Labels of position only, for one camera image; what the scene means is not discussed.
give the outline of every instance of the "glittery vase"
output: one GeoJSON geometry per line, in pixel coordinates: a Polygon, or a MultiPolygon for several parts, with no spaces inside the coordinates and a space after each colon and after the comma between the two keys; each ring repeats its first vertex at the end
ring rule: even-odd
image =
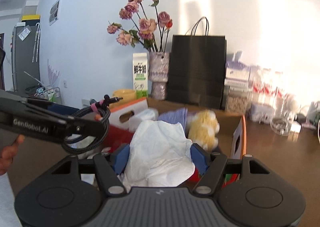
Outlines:
{"type": "Polygon", "coordinates": [[[167,96],[170,55],[168,52],[150,52],[149,57],[148,79],[152,81],[151,96],[164,100],[167,96]]]}

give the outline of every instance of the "refrigerator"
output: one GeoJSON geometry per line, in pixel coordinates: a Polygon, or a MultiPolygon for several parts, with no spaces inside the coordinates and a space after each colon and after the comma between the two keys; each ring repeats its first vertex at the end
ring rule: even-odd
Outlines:
{"type": "Polygon", "coordinates": [[[38,82],[36,80],[31,78],[24,72],[27,72],[34,78],[40,80],[39,56],[38,60],[36,61],[36,53],[34,62],[32,62],[37,26],[30,27],[31,32],[23,41],[19,38],[19,34],[25,29],[25,26],[15,27],[13,29],[12,37],[13,89],[15,92],[22,94],[34,94],[36,87],[33,91],[26,91],[26,89],[38,85],[38,82]]]}

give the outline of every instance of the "yellow stuffed animal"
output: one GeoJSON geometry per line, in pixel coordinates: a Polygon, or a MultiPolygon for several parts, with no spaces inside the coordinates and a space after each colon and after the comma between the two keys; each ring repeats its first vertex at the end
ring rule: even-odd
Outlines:
{"type": "Polygon", "coordinates": [[[215,137],[220,130],[216,114],[211,110],[197,113],[190,122],[188,138],[197,143],[205,151],[211,152],[218,145],[215,137]]]}

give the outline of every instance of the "door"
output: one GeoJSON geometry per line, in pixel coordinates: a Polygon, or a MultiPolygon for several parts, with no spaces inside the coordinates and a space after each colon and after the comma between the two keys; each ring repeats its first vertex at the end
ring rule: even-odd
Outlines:
{"type": "Polygon", "coordinates": [[[19,34],[25,29],[24,26],[17,27],[14,33],[12,73],[15,74],[15,91],[23,94],[26,93],[26,88],[38,85],[36,80],[24,72],[29,73],[38,80],[40,79],[39,57],[37,62],[36,58],[34,58],[34,62],[32,62],[37,26],[31,26],[30,28],[31,32],[23,41],[19,38],[19,34]]]}
{"type": "MultiPolygon", "coordinates": [[[[3,49],[4,45],[4,34],[0,34],[0,48],[3,49]]],[[[4,76],[3,76],[3,65],[0,67],[0,89],[4,90],[4,76]]]]}

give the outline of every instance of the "black paper bag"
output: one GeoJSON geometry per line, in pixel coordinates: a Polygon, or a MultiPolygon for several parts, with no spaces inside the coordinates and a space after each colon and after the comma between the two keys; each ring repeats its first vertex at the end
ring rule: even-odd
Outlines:
{"type": "Polygon", "coordinates": [[[226,56],[225,36],[174,35],[167,100],[221,109],[226,56]]]}

